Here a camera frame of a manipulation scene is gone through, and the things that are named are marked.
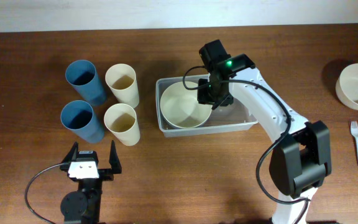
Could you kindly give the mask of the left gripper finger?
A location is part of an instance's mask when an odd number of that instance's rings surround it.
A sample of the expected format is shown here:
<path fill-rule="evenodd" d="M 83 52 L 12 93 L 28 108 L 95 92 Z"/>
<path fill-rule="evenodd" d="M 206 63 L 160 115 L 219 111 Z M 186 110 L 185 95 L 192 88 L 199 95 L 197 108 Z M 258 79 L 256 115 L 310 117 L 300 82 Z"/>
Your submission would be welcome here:
<path fill-rule="evenodd" d="M 78 143 L 74 142 L 68 154 L 62 160 L 62 163 L 70 163 L 76 160 L 76 155 L 78 153 Z"/>
<path fill-rule="evenodd" d="M 109 163 L 111 165 L 111 171 L 113 174 L 121 174 L 122 166 L 117 155 L 116 145 L 114 141 L 111 141 L 111 149 L 109 153 Z"/>

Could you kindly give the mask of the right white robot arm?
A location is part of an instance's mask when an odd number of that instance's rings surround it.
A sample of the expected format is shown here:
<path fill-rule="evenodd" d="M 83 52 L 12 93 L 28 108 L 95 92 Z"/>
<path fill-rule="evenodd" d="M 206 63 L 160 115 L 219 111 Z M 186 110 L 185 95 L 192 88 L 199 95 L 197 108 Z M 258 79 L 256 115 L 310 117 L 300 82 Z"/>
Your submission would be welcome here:
<path fill-rule="evenodd" d="M 213 108 L 235 98 L 257 119 L 272 141 L 257 163 L 255 175 L 261 183 L 260 168 L 271 157 L 269 172 L 279 196 L 268 194 L 277 203 L 272 223 L 305 223 L 313 195 L 331 174 L 331 148 L 328 127 L 309 122 L 293 111 L 264 81 L 246 55 L 232 57 L 219 51 L 200 51 L 203 67 L 209 73 L 200 81 L 199 102 Z"/>

